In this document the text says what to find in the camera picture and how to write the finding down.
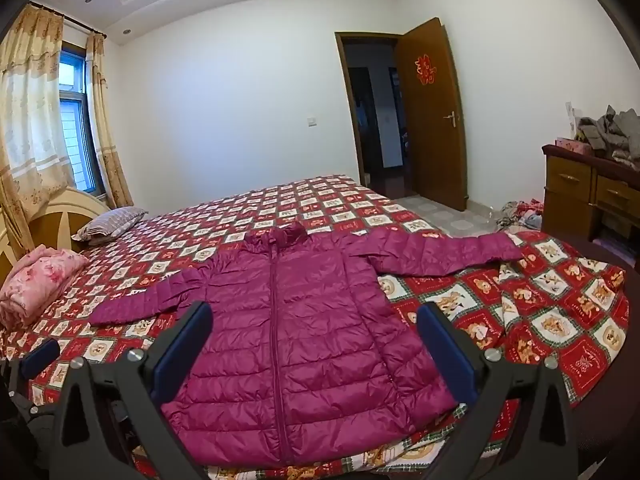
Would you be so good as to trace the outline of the magenta puffer jacket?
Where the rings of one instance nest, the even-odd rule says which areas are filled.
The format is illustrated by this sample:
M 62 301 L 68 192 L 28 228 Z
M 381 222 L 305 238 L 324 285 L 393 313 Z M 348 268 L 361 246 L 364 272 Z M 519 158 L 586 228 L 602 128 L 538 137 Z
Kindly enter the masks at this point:
M 130 324 L 206 302 L 212 333 L 162 407 L 193 459 L 250 469 L 326 462 L 408 437 L 456 405 L 378 277 L 446 276 L 521 254 L 502 233 L 310 234 L 294 223 L 106 300 L 90 322 Z

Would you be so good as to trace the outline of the clothes pile on floor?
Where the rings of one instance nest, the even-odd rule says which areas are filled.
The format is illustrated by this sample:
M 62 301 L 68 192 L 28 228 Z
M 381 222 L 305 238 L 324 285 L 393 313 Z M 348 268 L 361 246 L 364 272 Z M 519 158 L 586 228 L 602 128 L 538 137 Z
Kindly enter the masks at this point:
M 540 231 L 543 213 L 544 203 L 540 200 L 512 200 L 500 209 L 496 226 L 500 231 L 512 226 Z

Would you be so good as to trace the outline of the grey clothes pile on dresser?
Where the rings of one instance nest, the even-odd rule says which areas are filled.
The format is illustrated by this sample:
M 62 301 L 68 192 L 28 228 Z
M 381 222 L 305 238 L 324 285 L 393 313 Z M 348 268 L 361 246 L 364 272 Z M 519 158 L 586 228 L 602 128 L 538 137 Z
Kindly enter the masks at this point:
M 633 108 L 616 112 L 609 106 L 599 119 L 579 118 L 577 132 L 598 157 L 639 170 L 640 118 Z

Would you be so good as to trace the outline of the pink floral folded blanket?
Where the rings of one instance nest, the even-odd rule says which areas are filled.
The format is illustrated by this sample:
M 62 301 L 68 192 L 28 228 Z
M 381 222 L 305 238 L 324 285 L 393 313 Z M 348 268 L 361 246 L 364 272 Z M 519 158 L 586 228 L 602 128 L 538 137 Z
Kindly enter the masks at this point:
M 1 287 L 1 325 L 18 330 L 32 324 L 70 286 L 89 259 L 70 249 L 39 245 L 17 261 Z

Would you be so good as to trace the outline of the beige wooden headboard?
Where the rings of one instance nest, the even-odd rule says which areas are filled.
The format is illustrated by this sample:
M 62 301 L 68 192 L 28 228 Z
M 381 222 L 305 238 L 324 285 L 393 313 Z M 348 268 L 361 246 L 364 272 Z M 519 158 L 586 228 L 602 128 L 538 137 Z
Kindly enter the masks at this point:
M 77 250 L 80 245 L 72 236 L 107 211 L 110 208 L 102 200 L 76 188 L 66 188 L 38 211 L 29 229 L 36 245 Z

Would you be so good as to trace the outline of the red patterned bedspread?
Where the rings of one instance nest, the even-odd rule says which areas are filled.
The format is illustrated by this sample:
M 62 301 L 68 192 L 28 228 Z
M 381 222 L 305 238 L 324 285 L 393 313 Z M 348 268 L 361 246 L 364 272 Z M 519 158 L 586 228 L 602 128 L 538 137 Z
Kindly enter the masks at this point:
M 416 334 L 436 304 L 478 348 L 558 360 L 580 402 L 626 340 L 623 269 L 539 232 L 452 238 L 345 176 L 213 200 L 86 251 L 62 297 L 21 330 L 58 359 L 30 381 L 55 401 L 73 359 L 146 348 L 195 300 L 212 336 L 163 408 L 213 479 L 426 469 L 462 419 Z

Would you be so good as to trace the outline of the striped grey pillow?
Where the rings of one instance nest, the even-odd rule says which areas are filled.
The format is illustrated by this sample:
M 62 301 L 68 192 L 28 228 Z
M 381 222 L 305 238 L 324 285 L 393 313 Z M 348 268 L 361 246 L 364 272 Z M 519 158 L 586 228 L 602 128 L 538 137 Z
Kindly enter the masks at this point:
M 72 240 L 89 246 L 114 242 L 136 226 L 147 213 L 135 206 L 112 209 L 88 222 L 72 236 Z

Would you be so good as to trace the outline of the left beige curtain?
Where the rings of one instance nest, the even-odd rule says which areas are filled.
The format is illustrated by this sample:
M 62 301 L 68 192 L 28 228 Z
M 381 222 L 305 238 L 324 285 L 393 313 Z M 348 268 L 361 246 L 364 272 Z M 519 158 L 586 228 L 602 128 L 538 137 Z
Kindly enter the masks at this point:
M 1 43 L 1 210 L 19 255 L 29 221 L 75 185 L 61 120 L 63 19 L 28 4 Z

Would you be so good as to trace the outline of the beige curtain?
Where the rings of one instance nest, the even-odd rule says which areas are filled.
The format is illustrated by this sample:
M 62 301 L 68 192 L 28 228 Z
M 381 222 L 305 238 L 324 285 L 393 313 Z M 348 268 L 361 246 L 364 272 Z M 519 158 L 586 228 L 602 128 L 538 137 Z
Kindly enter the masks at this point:
M 19 255 L 29 221 L 75 185 L 61 120 L 63 19 L 28 4 L 1 43 L 1 210 Z
M 108 204 L 111 208 L 134 204 L 113 139 L 106 106 L 104 37 L 90 32 L 86 43 L 86 92 L 92 142 Z

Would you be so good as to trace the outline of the right beige curtain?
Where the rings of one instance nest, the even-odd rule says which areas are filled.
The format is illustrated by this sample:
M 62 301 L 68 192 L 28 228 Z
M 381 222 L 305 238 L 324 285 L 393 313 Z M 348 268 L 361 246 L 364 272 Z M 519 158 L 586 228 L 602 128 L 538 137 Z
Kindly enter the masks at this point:
M 134 204 L 113 139 L 106 106 L 104 37 L 90 32 L 86 43 L 86 92 L 92 142 L 108 204 L 111 208 Z

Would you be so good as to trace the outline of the brown wooden dresser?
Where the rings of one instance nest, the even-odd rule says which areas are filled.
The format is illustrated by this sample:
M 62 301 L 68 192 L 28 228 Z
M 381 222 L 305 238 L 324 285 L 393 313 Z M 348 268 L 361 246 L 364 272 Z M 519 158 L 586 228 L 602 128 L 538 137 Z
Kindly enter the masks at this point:
M 547 144 L 541 229 L 603 240 L 639 259 L 639 174 L 618 162 Z

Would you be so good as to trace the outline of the black curtain rod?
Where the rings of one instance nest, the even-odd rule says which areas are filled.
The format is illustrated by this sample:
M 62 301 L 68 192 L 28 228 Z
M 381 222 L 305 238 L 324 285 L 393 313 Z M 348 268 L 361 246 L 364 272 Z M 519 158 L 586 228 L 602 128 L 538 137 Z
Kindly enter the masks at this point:
M 71 16 L 50 8 L 50 6 L 45 6 L 42 3 L 38 3 L 35 1 L 29 1 L 29 4 L 31 4 L 32 6 L 34 6 L 35 8 L 38 9 L 42 9 L 42 10 L 46 10 L 48 12 L 51 12 L 53 14 L 59 15 L 64 21 L 66 21 L 67 23 L 70 23 L 71 25 L 75 26 L 76 28 L 79 28 L 80 30 L 84 30 L 85 32 L 92 32 L 93 34 L 102 36 L 104 39 L 106 39 L 108 36 L 105 32 L 101 32 L 100 30 L 97 30 L 81 21 L 76 20 L 76 18 L 72 18 Z

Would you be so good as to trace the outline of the brown wooden door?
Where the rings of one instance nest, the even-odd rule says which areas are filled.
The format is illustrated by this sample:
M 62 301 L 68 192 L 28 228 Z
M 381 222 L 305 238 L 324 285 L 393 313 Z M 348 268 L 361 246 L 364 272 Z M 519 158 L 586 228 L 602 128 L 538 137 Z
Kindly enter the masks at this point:
M 434 84 L 422 86 L 414 61 L 428 54 L 437 67 Z M 414 189 L 421 196 L 464 211 L 468 201 L 465 131 L 456 66 L 439 18 L 409 30 L 394 47 L 409 138 Z M 457 114 L 457 127 L 445 119 Z

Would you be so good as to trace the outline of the red door decoration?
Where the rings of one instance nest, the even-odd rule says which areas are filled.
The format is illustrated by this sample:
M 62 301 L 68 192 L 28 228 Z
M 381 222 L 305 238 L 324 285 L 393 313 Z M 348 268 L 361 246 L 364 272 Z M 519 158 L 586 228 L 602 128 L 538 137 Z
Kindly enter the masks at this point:
M 437 67 L 432 63 L 428 54 L 418 56 L 414 61 L 414 65 L 416 66 L 416 78 L 418 78 L 422 86 L 434 84 Z

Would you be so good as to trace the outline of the window with dark frame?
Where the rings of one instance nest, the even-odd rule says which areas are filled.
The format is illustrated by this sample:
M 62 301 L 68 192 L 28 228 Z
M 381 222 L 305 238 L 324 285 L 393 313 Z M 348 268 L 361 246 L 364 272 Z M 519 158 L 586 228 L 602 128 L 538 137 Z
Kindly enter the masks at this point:
M 66 150 L 76 188 L 99 197 L 105 188 L 90 128 L 87 91 L 86 51 L 64 42 L 58 93 Z

